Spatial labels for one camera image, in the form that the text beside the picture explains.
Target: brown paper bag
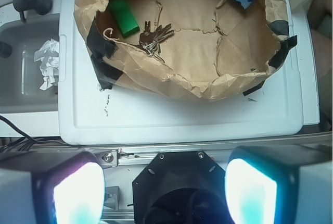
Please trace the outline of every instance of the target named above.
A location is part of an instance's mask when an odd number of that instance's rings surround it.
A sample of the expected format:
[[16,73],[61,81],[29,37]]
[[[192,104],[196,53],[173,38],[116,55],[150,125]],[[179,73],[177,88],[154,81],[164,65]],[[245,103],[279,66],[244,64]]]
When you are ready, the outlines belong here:
[[[112,84],[189,101],[217,101],[251,91],[284,63],[297,39],[288,37],[285,0],[127,0],[141,31],[123,38],[109,0],[75,0],[75,20],[102,88]],[[165,64],[134,45],[145,21],[172,24],[161,43]]]

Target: crumpled tissue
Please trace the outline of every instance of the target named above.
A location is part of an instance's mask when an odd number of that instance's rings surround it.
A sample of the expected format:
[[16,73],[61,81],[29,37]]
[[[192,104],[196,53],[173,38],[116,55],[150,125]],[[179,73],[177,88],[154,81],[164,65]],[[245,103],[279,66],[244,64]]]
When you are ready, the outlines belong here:
[[57,86],[59,81],[59,42],[56,40],[46,41],[39,51],[35,52],[34,62],[42,61],[40,70],[44,76],[41,90],[47,90]]

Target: glowing light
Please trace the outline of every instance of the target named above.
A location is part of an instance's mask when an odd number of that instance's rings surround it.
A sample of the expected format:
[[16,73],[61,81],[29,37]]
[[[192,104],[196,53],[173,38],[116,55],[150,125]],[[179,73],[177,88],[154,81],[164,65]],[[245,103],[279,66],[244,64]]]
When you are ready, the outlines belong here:
[[277,183],[242,159],[226,169],[225,193],[236,224],[273,224]]
[[105,181],[97,163],[87,163],[54,188],[57,224],[99,223]]

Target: green block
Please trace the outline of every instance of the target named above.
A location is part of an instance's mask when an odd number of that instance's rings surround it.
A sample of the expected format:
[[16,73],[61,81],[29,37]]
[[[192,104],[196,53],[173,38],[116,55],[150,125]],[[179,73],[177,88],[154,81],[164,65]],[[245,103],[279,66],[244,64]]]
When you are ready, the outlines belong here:
[[124,38],[140,31],[126,0],[112,0],[108,7]]

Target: wire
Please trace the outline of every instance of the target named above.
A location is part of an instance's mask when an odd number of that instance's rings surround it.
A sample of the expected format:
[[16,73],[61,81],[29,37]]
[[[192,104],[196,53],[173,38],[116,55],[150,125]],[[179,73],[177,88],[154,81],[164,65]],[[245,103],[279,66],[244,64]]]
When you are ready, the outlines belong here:
[[24,137],[8,143],[0,148],[0,153],[3,152],[4,150],[9,151],[12,148],[16,147],[19,145],[19,148],[17,151],[28,151],[34,144],[45,144],[45,143],[58,143],[61,145],[65,146],[70,146],[70,147],[81,147],[80,145],[70,145],[65,142],[60,141],[61,139],[59,137],[49,137],[49,138],[44,138],[44,137],[38,137],[38,138],[32,138],[22,130],[20,130],[18,127],[16,127],[10,120],[7,118],[3,117],[0,115],[0,120],[8,124],[12,129],[14,129],[17,133],[20,135],[23,135]]

